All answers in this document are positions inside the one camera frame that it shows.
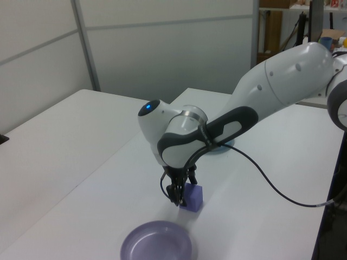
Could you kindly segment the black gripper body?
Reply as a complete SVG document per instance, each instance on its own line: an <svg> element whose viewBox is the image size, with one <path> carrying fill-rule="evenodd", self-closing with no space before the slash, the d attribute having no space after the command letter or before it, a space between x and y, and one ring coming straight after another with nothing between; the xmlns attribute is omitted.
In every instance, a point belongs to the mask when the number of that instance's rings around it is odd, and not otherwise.
<svg viewBox="0 0 347 260"><path fill-rule="evenodd" d="M170 166L164 166L164 173L170 178L185 178L186 182L188 180L188 169L191 167L195 167L196 165L189 165L188 168L172 168Z"/></svg>

